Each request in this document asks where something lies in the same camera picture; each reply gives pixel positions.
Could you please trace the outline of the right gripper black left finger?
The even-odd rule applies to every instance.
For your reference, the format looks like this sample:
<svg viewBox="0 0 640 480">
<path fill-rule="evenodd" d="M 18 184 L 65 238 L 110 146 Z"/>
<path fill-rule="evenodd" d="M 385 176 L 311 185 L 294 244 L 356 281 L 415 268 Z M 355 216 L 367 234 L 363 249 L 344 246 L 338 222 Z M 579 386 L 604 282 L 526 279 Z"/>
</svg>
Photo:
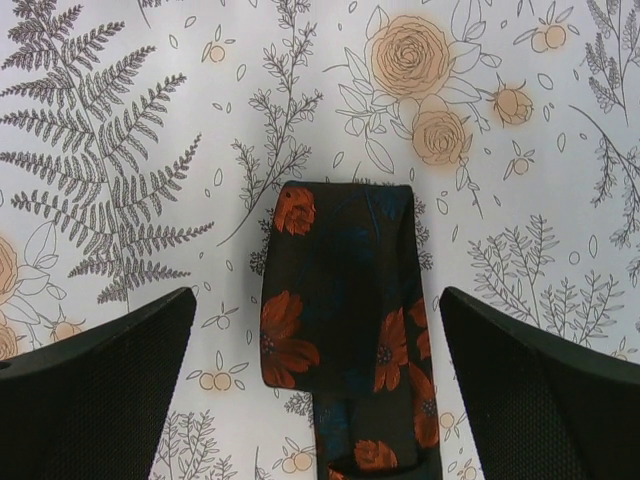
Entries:
<svg viewBox="0 0 640 480">
<path fill-rule="evenodd" d="M 2 478 L 148 478 L 195 312 L 179 288 L 2 361 Z"/>
</svg>

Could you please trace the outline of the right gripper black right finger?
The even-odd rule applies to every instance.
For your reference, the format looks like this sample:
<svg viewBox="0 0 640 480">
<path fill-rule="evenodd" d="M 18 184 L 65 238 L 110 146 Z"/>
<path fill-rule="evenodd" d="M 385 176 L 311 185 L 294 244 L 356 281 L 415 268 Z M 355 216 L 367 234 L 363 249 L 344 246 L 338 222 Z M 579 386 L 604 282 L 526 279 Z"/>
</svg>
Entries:
<svg viewBox="0 0 640 480">
<path fill-rule="evenodd" d="M 454 287 L 439 307 L 487 479 L 639 477 L 639 367 Z"/>
</svg>

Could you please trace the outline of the black tie orange flowers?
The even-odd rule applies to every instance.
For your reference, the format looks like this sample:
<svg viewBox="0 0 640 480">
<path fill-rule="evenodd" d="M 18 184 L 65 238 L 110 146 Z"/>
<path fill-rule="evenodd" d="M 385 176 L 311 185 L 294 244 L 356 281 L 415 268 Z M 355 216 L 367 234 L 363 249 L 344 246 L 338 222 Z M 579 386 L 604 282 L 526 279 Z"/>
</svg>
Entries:
<svg viewBox="0 0 640 480">
<path fill-rule="evenodd" d="M 263 273 L 264 382 L 312 397 L 321 479 L 442 475 L 414 195 L 289 182 Z"/>
</svg>

